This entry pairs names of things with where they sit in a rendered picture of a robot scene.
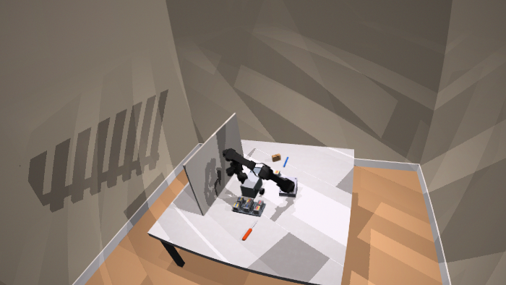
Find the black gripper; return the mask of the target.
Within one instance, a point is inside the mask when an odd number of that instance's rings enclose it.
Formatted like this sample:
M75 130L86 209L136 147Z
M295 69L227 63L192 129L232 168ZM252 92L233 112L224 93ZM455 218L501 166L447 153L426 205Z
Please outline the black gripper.
M242 172L244 170L242 168L243 165L242 164L234 165L233 162L231 162L230 166L233 166L236 169L237 179L239 181L241 181L241 184L243 184L245 179L248 179L248 176L246 175L246 173Z

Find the orange-handled screwdriver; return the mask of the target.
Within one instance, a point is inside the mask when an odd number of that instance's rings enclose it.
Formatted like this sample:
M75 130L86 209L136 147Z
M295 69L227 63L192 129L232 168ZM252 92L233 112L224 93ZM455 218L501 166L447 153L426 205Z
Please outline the orange-handled screwdriver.
M253 226L252 226L253 228ZM246 240L246 238L249 236L249 234L252 232L252 228L248 229L247 233L244 235L244 237L242 238L243 240Z

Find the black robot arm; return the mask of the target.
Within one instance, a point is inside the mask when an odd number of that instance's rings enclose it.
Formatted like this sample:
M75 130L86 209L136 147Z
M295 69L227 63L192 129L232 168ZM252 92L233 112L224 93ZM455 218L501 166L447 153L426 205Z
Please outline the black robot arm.
M264 179L264 180L266 179L267 181L271 179L276 183L276 186L278 186L281 189L281 191L283 191L285 193L289 193L289 192L293 193L295 183L293 181L291 181L290 179L283 178L281 176L280 177L277 176L276 174L274 174L271 167L267 166L266 164L255 163L254 161L249 161L249 160L243 158L243 156L238 154L232 148L225 149L225 150L223 150L222 153L223 153L223 157L225 158L226 161L232 161L234 165L242 164L242 165L246 166L248 169L250 169L256 177L260 177L261 179ZM263 164L258 176L253 171L256 164ZM233 174L237 175L236 169L233 166L227 168L226 173L228 176L232 176Z

